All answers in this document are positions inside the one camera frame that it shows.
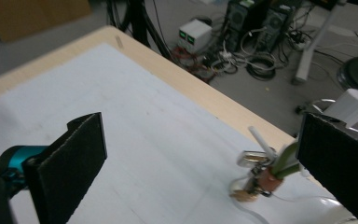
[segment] gray floor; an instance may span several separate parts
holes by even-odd
[[[161,29],[168,44],[171,45],[176,42],[178,27],[195,16],[202,15],[212,19],[222,17],[226,12],[226,1],[217,2],[204,5],[197,0],[156,0]],[[105,26],[106,14],[103,1],[92,0],[90,4],[92,14],[86,18],[66,23],[12,43],[0,42],[0,75]],[[146,8],[152,22],[158,28],[153,1],[146,0]],[[351,11],[352,7],[349,7],[345,13]],[[310,18],[310,25],[306,27],[307,29],[314,29],[315,26],[320,24],[318,15],[322,17],[326,15],[326,12],[319,8],[316,9],[316,12]],[[333,26],[334,29],[326,34],[321,45],[330,46],[337,43],[358,45],[358,38],[351,31],[351,29],[357,29],[358,26],[342,27],[342,23],[346,23],[342,20],[338,21]],[[331,53],[346,61],[351,56],[358,56],[358,47],[342,45],[332,49],[324,49],[324,52]],[[298,105],[319,98],[337,99],[343,92],[335,78],[338,64],[318,54],[314,55],[314,65],[310,69],[308,82],[299,86],[292,85],[291,79],[296,73],[299,57],[298,52],[293,53],[289,65],[278,70],[277,76],[271,81],[256,80],[250,77],[245,69],[240,69],[235,75],[223,75],[215,78],[211,82],[211,86],[283,131],[293,135],[299,131],[302,119],[295,113],[295,108]]]

